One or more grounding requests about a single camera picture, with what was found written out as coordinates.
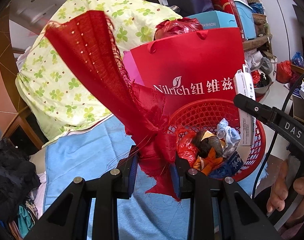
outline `red shopping bag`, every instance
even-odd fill
[[[126,64],[127,57],[132,64]],[[165,94],[164,114],[201,99],[233,100],[233,77],[243,64],[239,28],[175,35],[146,43],[124,55],[128,72],[135,73],[133,69],[137,68],[134,77],[141,79],[137,82]]]

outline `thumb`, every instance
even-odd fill
[[[304,196],[304,177],[298,178],[297,180],[294,181],[293,184],[294,190]],[[298,219],[304,216],[304,198],[302,202],[299,204],[299,206],[296,208],[294,213],[291,215],[290,219]]]

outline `human hand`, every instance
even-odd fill
[[[288,189],[285,184],[287,174],[287,161],[282,162],[278,177],[271,188],[271,195],[267,201],[267,211],[273,212],[275,209],[282,211],[285,207],[285,199],[288,196]],[[294,190],[304,196],[304,177],[298,178],[293,184]],[[298,220],[304,217],[304,198],[291,217],[287,220],[287,224],[295,224]]]

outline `metal screw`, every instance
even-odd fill
[[[82,177],[75,177],[74,179],[73,179],[73,182],[75,183],[75,184],[79,184],[79,183],[81,183],[83,181],[83,178]]]
[[[118,175],[118,174],[120,173],[120,170],[119,170],[119,169],[112,169],[112,170],[110,171],[110,173],[111,173],[112,175]]]
[[[197,170],[196,169],[189,169],[188,173],[191,175],[196,175],[197,174]]]
[[[228,183],[228,184],[232,184],[234,179],[232,179],[231,177],[226,177],[225,179],[225,182]]]

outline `blue plastic container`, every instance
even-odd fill
[[[189,18],[196,18],[202,24],[203,29],[214,29],[214,28],[227,28],[227,27],[237,27],[235,16],[233,14],[220,12],[220,11],[211,11],[198,13]]]
[[[255,25],[252,15],[252,8],[240,0],[235,0],[235,5],[239,12],[239,17],[243,25],[244,35],[247,40],[255,39]]]

